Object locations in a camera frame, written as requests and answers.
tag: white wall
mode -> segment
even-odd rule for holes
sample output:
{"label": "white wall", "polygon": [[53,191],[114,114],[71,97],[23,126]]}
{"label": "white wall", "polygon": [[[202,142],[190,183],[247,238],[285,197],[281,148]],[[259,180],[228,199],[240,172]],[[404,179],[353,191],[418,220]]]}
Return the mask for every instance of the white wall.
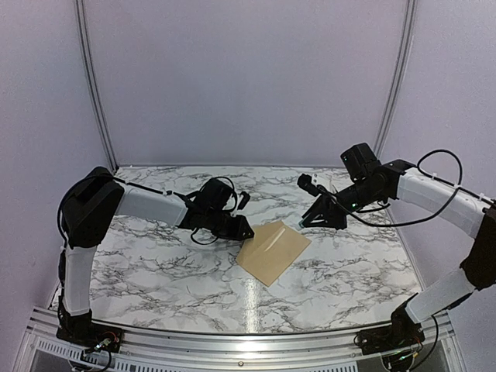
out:
{"label": "white wall", "polygon": [[72,2],[0,5],[0,361],[12,369],[34,305],[57,283],[64,192],[105,155]]}
{"label": "white wall", "polygon": [[[416,162],[434,148],[451,149],[463,162],[463,185],[495,197],[495,99],[496,3],[419,2],[412,53],[382,158]],[[455,179],[453,163],[440,157],[428,169]],[[393,215],[407,221],[425,212],[395,203]],[[457,267],[472,244],[439,219],[401,231],[427,284]],[[490,288],[451,312],[470,372],[496,370],[495,309],[496,288]]]}
{"label": "white wall", "polygon": [[326,166],[375,140],[406,4],[87,3],[121,164]]}

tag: enclosure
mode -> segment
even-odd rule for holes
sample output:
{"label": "enclosure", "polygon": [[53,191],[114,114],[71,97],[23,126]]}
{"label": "enclosure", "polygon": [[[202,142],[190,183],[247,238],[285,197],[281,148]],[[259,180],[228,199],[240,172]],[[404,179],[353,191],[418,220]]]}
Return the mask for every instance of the enclosure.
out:
{"label": "enclosure", "polygon": [[[0,13],[5,370],[70,370],[79,350],[54,338],[56,217],[94,167],[185,195],[229,177],[251,196],[239,211],[251,225],[292,229],[315,201],[298,177],[347,188],[341,154],[358,143],[383,164],[452,150],[463,186],[494,194],[493,2],[49,0]],[[424,167],[456,180],[449,157]],[[366,218],[427,215],[390,202]],[[189,230],[115,216],[90,290],[94,318],[126,331],[110,370],[382,370],[353,345],[357,330],[387,324],[473,244],[441,218],[299,232],[312,243],[268,287],[236,263],[238,242],[199,246]],[[440,313],[418,370],[496,370],[494,299],[475,291]],[[419,359],[438,339],[432,321],[422,326]]]}

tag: wire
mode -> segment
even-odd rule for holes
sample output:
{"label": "wire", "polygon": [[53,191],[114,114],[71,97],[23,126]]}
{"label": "wire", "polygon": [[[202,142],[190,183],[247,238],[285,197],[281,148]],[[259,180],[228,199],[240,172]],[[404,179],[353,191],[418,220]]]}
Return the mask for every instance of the wire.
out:
{"label": "wire", "polygon": [[362,222],[363,224],[365,224],[367,226],[371,226],[371,227],[403,227],[403,226],[411,226],[411,225],[416,225],[418,223],[423,223],[423,222],[430,221],[431,219],[434,219],[435,217],[437,217],[438,215],[440,215],[441,213],[443,213],[443,211],[446,209],[446,207],[456,197],[456,194],[458,194],[458,191],[460,190],[460,187],[458,185],[460,185],[462,183],[462,180],[463,180],[463,166],[462,166],[462,163],[460,161],[460,158],[455,153],[452,153],[449,150],[439,149],[439,150],[433,150],[430,153],[427,153],[426,155],[424,155],[423,157],[420,158],[420,160],[417,163],[417,168],[420,168],[420,164],[422,163],[422,161],[424,161],[425,159],[427,159],[428,157],[432,156],[435,153],[448,153],[449,155],[451,155],[452,157],[455,158],[455,160],[456,160],[456,162],[458,164],[458,169],[459,169],[458,182],[457,182],[457,187],[455,188],[455,191],[451,194],[451,196],[446,201],[446,203],[444,203],[444,205],[441,208],[439,208],[437,210],[437,212],[432,213],[431,215],[429,215],[427,217],[424,217],[423,219],[416,219],[414,221],[399,222],[399,223],[388,223],[388,224],[387,223],[386,224],[379,224],[379,223],[368,222],[367,220],[361,219],[359,216],[355,215],[353,212],[351,212],[348,209],[346,209],[345,207],[343,207],[339,203],[339,201],[338,201],[338,199],[336,197],[336,194],[333,194],[333,193],[331,193],[329,191],[327,191],[326,194],[329,195],[329,196],[331,196],[334,199],[334,202],[336,203],[336,205],[339,206],[344,212],[348,213],[355,220],[360,221],[360,222]]}
{"label": "wire", "polygon": [[79,366],[76,367],[71,363],[71,361],[69,359],[67,359],[67,362],[71,366],[71,369],[74,371],[77,371],[77,372],[83,372],[83,371],[84,372],[105,372],[106,370],[108,370],[110,368],[110,364],[112,364],[112,353],[108,349],[103,349],[103,350],[108,353],[108,361],[107,361],[107,364],[105,365],[105,367],[103,367],[99,370],[96,370],[94,367],[91,367],[91,368],[84,368],[84,367],[79,367]]}
{"label": "wire", "polygon": [[420,362],[417,363],[416,366],[410,368],[410,371],[412,370],[416,370],[417,368],[419,368],[426,360],[427,358],[429,358],[432,354],[432,352],[434,351],[434,349],[436,348],[436,345],[437,345],[437,341],[439,339],[439,324],[437,323],[437,320],[436,318],[434,317],[434,315],[432,316],[432,320],[434,321],[434,324],[436,324],[436,337],[434,339],[434,343],[432,344],[432,348],[431,350],[429,350],[429,352],[427,353],[427,355],[424,357],[424,359],[422,359]]}
{"label": "wire", "polygon": [[[454,186],[455,185],[451,181],[447,181],[447,180],[445,180],[445,179],[443,179],[441,177],[437,177],[437,176],[434,176],[433,174],[430,174],[430,173],[426,172],[425,170],[421,169],[419,166],[417,166],[417,169],[424,176],[429,177],[429,178],[432,178],[433,180],[442,182],[442,183],[447,184],[449,186]],[[496,208],[496,203],[493,200],[489,200],[489,199],[486,199],[486,198],[481,198],[480,195],[476,194],[475,192],[473,192],[473,191],[471,191],[471,190],[469,190],[467,188],[462,188],[461,186],[460,186],[460,190],[463,191],[463,192],[465,192],[465,193],[467,193],[470,196],[473,196],[475,198],[479,198],[482,202],[484,202],[484,203],[486,203],[486,204],[488,204],[488,205]]]}
{"label": "wire", "polygon": [[417,349],[417,354],[420,354],[422,350],[424,350],[424,344],[418,337],[415,337],[415,341],[417,341],[419,348]]}
{"label": "wire", "polygon": [[407,355],[404,355],[404,356],[400,356],[396,360],[392,360],[389,363],[390,364],[403,363],[406,359],[411,358],[412,359],[412,361],[410,363],[410,367],[411,367],[413,365],[413,363],[414,363],[416,353],[417,353],[416,351],[412,351],[410,354],[407,354]]}
{"label": "wire", "polygon": [[197,243],[197,244],[199,244],[200,246],[209,246],[210,244],[213,244],[213,243],[215,243],[217,240],[219,240],[219,237],[218,237],[218,236],[216,236],[216,237],[215,237],[215,239],[213,239],[213,241],[211,241],[211,242],[208,242],[208,243],[202,243],[202,242],[199,242],[199,241],[197,241],[197,240],[195,239],[195,235],[196,235],[196,233],[197,233],[199,230],[200,230],[200,228],[199,228],[199,227],[197,227],[197,228],[194,230],[194,232],[192,232],[192,233],[191,233],[191,235],[190,235],[191,240],[193,241],[193,243]]}
{"label": "wire", "polygon": [[234,182],[227,176],[218,176],[218,177],[213,177],[211,178],[212,180],[227,180],[231,184],[232,188],[232,196],[234,197],[234,206],[231,209],[226,209],[226,212],[234,212],[234,210],[238,206],[238,194],[236,193],[236,189],[234,188]]}
{"label": "wire", "polygon": [[391,204],[387,203],[386,205],[381,205],[379,208],[362,209],[361,211],[356,211],[356,213],[372,213],[372,212],[384,211],[385,209],[388,209],[390,206]]}
{"label": "wire", "polygon": [[110,368],[110,364],[112,364],[112,353],[108,349],[105,349],[105,351],[108,353],[108,362],[107,362],[107,364],[101,370],[95,370],[93,372],[105,372],[107,369]]}
{"label": "wire", "polygon": [[119,341],[119,338],[117,337],[117,335],[114,332],[112,332],[112,331],[103,332],[102,333],[102,336],[103,335],[106,335],[107,333],[108,334],[111,334],[112,336],[114,336],[114,343],[117,343]]}

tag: white marble surface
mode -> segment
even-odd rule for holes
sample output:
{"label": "white marble surface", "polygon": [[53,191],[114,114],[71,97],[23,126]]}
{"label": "white marble surface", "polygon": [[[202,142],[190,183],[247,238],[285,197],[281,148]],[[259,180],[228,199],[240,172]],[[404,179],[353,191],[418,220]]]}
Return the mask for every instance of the white marble surface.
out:
{"label": "white marble surface", "polygon": [[[250,224],[281,219],[296,227],[315,200],[296,185],[301,173],[332,175],[338,189],[350,184],[345,170],[290,167],[131,167],[117,177],[187,194],[228,176],[251,195],[242,211]],[[387,221],[383,212],[367,218]],[[413,268],[394,229],[348,219],[338,232],[303,229],[312,243],[267,288],[237,265],[240,243],[198,246],[188,230],[115,217],[95,255],[94,318],[193,332],[301,332],[388,320],[419,291]]]}

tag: black cable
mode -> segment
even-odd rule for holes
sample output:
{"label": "black cable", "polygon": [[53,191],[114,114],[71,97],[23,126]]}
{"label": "black cable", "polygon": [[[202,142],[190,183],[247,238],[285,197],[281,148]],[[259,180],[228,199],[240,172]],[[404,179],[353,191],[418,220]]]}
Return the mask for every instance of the black cable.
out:
{"label": "black cable", "polygon": [[397,364],[397,363],[402,363],[406,360],[406,358],[412,358],[412,361],[410,363],[410,367],[409,368],[412,368],[413,364],[415,363],[415,354],[417,354],[417,356],[422,352],[422,350],[424,349],[424,345],[420,342],[420,339],[416,338],[415,337],[415,340],[417,341],[418,343],[418,349],[417,350],[412,350],[412,347],[410,346],[410,353],[407,354],[406,356],[402,356],[402,352],[399,351],[397,352],[396,354],[393,354],[391,356],[389,356],[390,358],[393,356],[398,356],[398,358],[396,360],[392,360],[390,361],[391,364]]}
{"label": "black cable", "polygon": [[432,348],[431,348],[431,350],[429,350],[429,352],[427,353],[427,355],[425,356],[424,359],[422,359],[420,362],[418,362],[418,364],[416,366],[410,368],[410,371],[416,370],[417,368],[419,368],[427,360],[427,358],[429,358],[431,356],[432,352],[436,348],[436,344],[437,344],[437,341],[439,339],[439,324],[437,323],[437,320],[434,317],[434,315],[432,316],[432,320],[436,324],[436,337],[434,339],[434,343],[432,344]]}
{"label": "black cable", "polygon": [[194,232],[192,232],[192,233],[191,233],[191,235],[190,235],[191,240],[193,241],[193,243],[197,243],[197,244],[199,244],[200,246],[209,246],[210,244],[213,244],[213,243],[215,243],[217,240],[219,240],[219,237],[218,237],[218,236],[216,236],[216,237],[215,237],[215,239],[213,239],[213,241],[208,242],[208,243],[201,243],[201,242],[197,241],[197,240],[195,239],[195,235],[196,235],[196,233],[199,231],[199,229],[200,229],[200,228],[199,228],[199,227],[197,227],[197,228],[194,230]]}
{"label": "black cable", "polygon": [[[449,150],[444,150],[443,152],[446,152],[446,153],[451,153],[451,151]],[[444,178],[441,178],[441,177],[437,177],[437,176],[434,176],[433,174],[430,174],[428,172],[426,172],[425,170],[421,169],[418,164],[417,164],[417,169],[420,173],[422,173],[424,176],[426,177],[429,177],[429,178],[432,178],[433,180],[436,180],[436,181],[439,181],[441,183],[444,183],[444,184],[447,184],[449,186],[454,186],[455,184],[451,181],[448,181],[448,180],[445,180]],[[476,194],[475,192],[467,189],[467,188],[462,188],[460,186],[460,190],[465,192],[466,194],[470,195],[470,196],[473,196],[475,198],[479,198],[482,202],[492,206],[492,207],[495,207],[496,208],[496,203],[492,200],[487,200],[486,198],[481,198],[480,195]]]}
{"label": "black cable", "polygon": [[105,349],[105,351],[108,353],[107,365],[103,367],[101,370],[94,370],[93,372],[105,372],[107,369],[110,368],[110,364],[112,364],[112,353],[108,349]]}
{"label": "black cable", "polygon": [[92,372],[93,370],[93,367],[82,367],[82,364],[79,364],[77,366],[73,366],[73,364],[71,363],[71,361],[69,359],[67,359],[67,362],[69,363],[69,366],[71,367],[71,371],[75,371],[75,372]]}
{"label": "black cable", "polygon": [[227,180],[231,184],[232,188],[232,196],[234,197],[234,206],[231,209],[226,209],[225,212],[233,212],[238,206],[238,194],[236,193],[236,189],[234,188],[234,182],[227,176],[218,176],[211,178],[212,180]]}
{"label": "black cable", "polygon": [[[420,160],[417,162],[417,168],[420,168],[420,164],[422,163],[422,161],[424,161],[425,159],[427,159],[428,157],[432,156],[435,153],[448,153],[449,155],[451,155],[452,157],[455,158],[456,162],[458,163],[458,169],[459,169],[458,182],[457,183],[458,184],[461,184],[462,183],[462,180],[463,180],[463,166],[462,166],[462,163],[460,161],[460,158],[455,153],[452,153],[449,150],[439,149],[439,150],[433,150],[430,153],[427,153],[426,155],[424,155],[423,157],[421,157]],[[329,191],[327,191],[326,194],[330,195],[333,198],[333,200],[336,203],[336,205],[338,207],[340,207],[344,212],[348,213],[355,220],[362,222],[364,225],[367,225],[367,226],[370,226],[370,227],[403,227],[403,226],[416,225],[418,223],[423,223],[423,222],[430,221],[431,219],[434,219],[435,217],[437,217],[438,215],[440,215],[441,213],[443,213],[443,211],[446,209],[446,207],[456,197],[456,194],[458,194],[458,191],[459,190],[460,190],[460,188],[456,188],[455,191],[449,197],[449,199],[446,201],[446,203],[444,203],[444,205],[441,208],[439,208],[437,210],[437,212],[432,213],[431,215],[429,215],[427,217],[424,217],[423,219],[416,219],[414,221],[399,222],[399,223],[390,223],[390,224],[372,223],[372,222],[368,222],[368,221],[366,221],[364,219],[361,219],[360,217],[358,217],[357,215],[355,215],[353,212],[351,212],[348,209],[346,209],[345,207],[343,207],[339,203],[339,201],[338,201],[338,199],[336,197],[336,194],[333,194],[333,193],[331,193]]]}
{"label": "black cable", "polygon": [[361,211],[356,211],[356,213],[372,213],[372,212],[379,212],[379,211],[384,211],[385,209],[388,209],[391,206],[391,204],[387,203],[386,205],[381,205],[379,208],[372,208],[372,209],[362,209]]}

